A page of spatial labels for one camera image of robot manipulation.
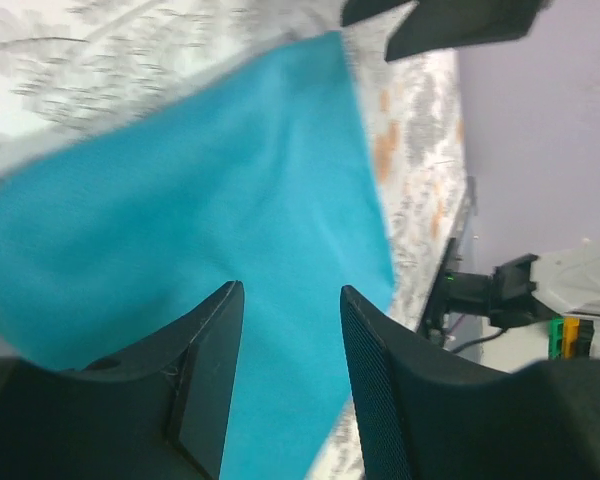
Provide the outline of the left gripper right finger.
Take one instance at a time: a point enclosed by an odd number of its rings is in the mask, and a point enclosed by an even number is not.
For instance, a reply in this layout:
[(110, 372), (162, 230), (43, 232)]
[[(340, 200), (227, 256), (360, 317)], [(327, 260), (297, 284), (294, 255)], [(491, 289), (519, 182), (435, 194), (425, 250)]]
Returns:
[(340, 297), (368, 479), (600, 479), (600, 360), (497, 371)]

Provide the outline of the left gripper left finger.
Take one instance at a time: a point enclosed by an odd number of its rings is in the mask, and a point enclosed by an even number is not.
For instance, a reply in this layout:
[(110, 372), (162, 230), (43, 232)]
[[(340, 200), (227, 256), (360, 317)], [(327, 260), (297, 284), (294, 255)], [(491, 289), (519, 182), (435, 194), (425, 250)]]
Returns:
[(0, 479), (216, 479), (244, 312), (228, 282), (82, 370), (0, 357)]

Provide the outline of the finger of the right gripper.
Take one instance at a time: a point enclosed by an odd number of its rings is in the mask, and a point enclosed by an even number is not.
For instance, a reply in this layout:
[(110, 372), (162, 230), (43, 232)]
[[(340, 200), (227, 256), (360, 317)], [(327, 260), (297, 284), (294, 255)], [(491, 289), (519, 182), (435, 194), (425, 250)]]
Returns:
[(541, 0), (422, 0), (390, 34), (384, 59), (394, 62), (441, 49), (515, 41), (543, 9)]

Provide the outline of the teal t shirt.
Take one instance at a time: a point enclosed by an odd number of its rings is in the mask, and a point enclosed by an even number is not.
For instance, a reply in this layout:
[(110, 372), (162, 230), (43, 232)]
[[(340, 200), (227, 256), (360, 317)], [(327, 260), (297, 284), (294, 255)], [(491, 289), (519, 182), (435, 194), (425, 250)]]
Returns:
[(0, 185), (0, 336), (84, 367), (228, 281), (245, 318), (225, 479), (302, 479), (350, 394), (351, 285), (387, 309), (389, 242), (344, 40), (277, 47)]

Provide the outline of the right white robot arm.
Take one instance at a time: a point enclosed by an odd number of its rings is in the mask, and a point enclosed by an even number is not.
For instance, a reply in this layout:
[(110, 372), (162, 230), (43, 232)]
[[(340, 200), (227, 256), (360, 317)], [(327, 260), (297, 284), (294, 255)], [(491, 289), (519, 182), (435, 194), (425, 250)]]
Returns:
[[(434, 50), (520, 40), (549, 8), (547, 1), (417, 1), (390, 35), (386, 62)], [(528, 254), (489, 275), (455, 272), (455, 240), (433, 260), (434, 273), (419, 279), (399, 271), (390, 314), (406, 327), (439, 329), (450, 312), (483, 316), (506, 331), (575, 315), (600, 320), (600, 245)]]

